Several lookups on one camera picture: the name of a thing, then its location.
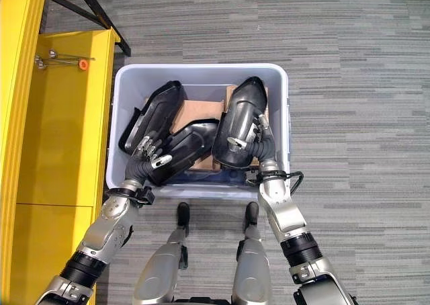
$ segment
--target metal rod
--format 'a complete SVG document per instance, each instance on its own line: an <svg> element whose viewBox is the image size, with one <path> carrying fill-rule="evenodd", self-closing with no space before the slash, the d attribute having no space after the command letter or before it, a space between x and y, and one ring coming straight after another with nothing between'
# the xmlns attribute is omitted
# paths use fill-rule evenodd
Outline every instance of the metal rod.
<svg viewBox="0 0 430 305"><path fill-rule="evenodd" d="M86 19L89 19L90 21L93 21L94 23L100 25L101 27L105 28L103 23L99 21L97 16L94 14L91 14L89 11L85 11L83 8L80 8L79 6L75 5L74 3L71 3L68 0L51 0L61 6L66 7L67 9L70 9L71 11L74 11L76 14L79 14L80 16L85 17Z"/></svg>
<svg viewBox="0 0 430 305"><path fill-rule="evenodd" d="M113 28L115 30L115 32L121 38L121 41L117 44L120 46L120 48L122 49L122 51L124 52L124 54L126 56L131 56L132 51L131 51L129 45L127 44L125 39L122 37L121 33L118 31L118 29L116 28L114 23L112 23L109 16L103 10L103 8L99 4L99 2L97 0L84 0L84 1L87 3L89 8L93 11L93 13L97 16L99 22L101 24L103 24L104 28L106 28L106 29Z"/></svg>

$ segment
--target cardboard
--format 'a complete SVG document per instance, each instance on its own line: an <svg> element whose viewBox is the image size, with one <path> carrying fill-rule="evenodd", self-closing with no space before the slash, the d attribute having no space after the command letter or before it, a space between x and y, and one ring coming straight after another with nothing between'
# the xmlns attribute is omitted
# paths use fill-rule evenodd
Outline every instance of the cardboard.
<svg viewBox="0 0 430 305"><path fill-rule="evenodd" d="M230 97L233 94L233 91L237 88L237 85L228 85L226 88L226 103L224 105L224 111L227 112L228 109L228 104L230 103ZM264 87L264 89L266 90L266 96L267 96L267 106L266 106L266 110L264 111L264 115L266 116L267 120L269 120L269 89L267 87ZM258 159L256 159L255 157L253 158L253 161L251 162L251 164L249 166L259 166L260 163L258 161Z"/></svg>
<svg viewBox="0 0 430 305"><path fill-rule="evenodd" d="M171 132L177 132L188 123L198 119L221 118L221 113L224 110L224 100L222 101L197 101L185 100L181 109L179 109L171 128ZM220 163L214 161L212 155L205 159L198 159L194 165L190 167L193 170L200 171L215 171L221 170Z"/></svg>

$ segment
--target white plastic bin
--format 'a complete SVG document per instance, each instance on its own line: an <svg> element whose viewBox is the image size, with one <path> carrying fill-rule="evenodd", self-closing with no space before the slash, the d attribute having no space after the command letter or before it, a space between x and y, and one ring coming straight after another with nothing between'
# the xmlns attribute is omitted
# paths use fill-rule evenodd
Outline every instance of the white plastic bin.
<svg viewBox="0 0 430 305"><path fill-rule="evenodd" d="M129 155L118 147L134 107L141 109L145 98L167 81L178 80L190 100L221 101L227 85L239 85L246 78L257 76L269 89L269 122L276 141L277 161L285 170L289 164L288 77L275 64L130 64L122 67L115 78L110 147L106 182L119 187L124 180ZM246 185L219 183L181 183L153 186L156 196L172 198L222 198L250 200L257 189Z"/></svg>

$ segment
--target robot leg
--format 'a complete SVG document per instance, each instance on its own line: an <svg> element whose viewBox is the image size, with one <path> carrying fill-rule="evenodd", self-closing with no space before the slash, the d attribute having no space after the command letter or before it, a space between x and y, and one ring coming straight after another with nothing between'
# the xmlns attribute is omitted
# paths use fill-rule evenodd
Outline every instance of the robot leg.
<svg viewBox="0 0 430 305"><path fill-rule="evenodd" d="M245 239L239 243L232 303L234 305L271 304L269 261L255 225L248 226Z"/></svg>
<svg viewBox="0 0 430 305"><path fill-rule="evenodd" d="M179 227L149 259L134 289L133 305L172 301L178 269L187 267L185 236L185 228Z"/></svg>

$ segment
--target robotic hand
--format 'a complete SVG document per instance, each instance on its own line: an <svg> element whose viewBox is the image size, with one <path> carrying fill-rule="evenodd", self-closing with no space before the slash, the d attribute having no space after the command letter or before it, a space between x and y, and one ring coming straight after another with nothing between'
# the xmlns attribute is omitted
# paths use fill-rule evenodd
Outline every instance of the robotic hand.
<svg viewBox="0 0 430 305"><path fill-rule="evenodd" d="M297 305L358 305L351 297L329 260L323 256L306 221L291 194L298 187L301 176L291 190L289 179L276 163L275 141L266 117L259 116L259 142L245 142L229 137L231 145L247 151L259 159L259 203L267 212L270 226L290 264L295 284L301 285L294 293Z"/></svg>
<svg viewBox="0 0 430 305"><path fill-rule="evenodd" d="M127 164L121 187L107 192L109 198L103 203L101 214L87 229L66 267L52 278L36 305L86 304L97 278L131 237L138 209L154 201L151 188L143 186L148 172L172 159L171 155L152 158L143 141Z"/></svg>

